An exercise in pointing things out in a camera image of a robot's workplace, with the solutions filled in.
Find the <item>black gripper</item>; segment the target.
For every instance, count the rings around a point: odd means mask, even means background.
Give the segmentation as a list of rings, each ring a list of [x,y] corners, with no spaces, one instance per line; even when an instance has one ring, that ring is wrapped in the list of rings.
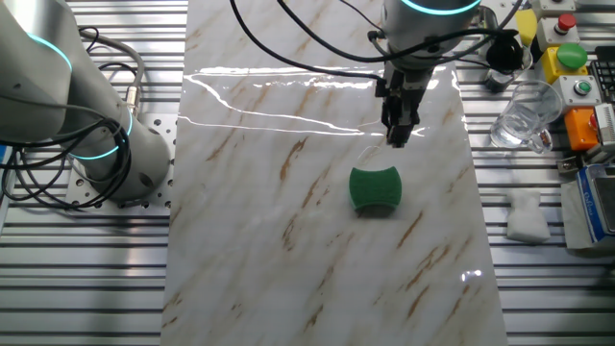
[[[386,141],[395,143],[395,127],[398,124],[397,115],[410,114],[398,125],[398,146],[404,147],[417,125],[418,111],[427,86],[431,80],[433,68],[402,69],[392,62],[384,64],[383,81],[377,82],[376,96],[383,99],[381,108],[381,123],[386,128]]]

